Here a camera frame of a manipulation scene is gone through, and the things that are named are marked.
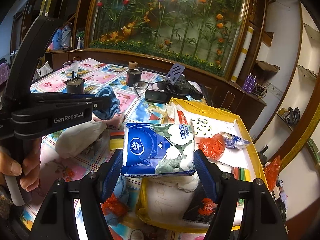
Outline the person left hand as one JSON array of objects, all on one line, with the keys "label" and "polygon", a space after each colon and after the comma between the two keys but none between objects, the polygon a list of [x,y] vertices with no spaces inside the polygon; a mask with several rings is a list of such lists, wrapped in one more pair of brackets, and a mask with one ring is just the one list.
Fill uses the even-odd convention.
[{"label": "person left hand", "polygon": [[1,186],[6,187],[4,176],[22,176],[21,187],[27,192],[33,191],[39,185],[41,138],[32,141],[33,146],[22,164],[8,155],[8,150],[1,146]]}]

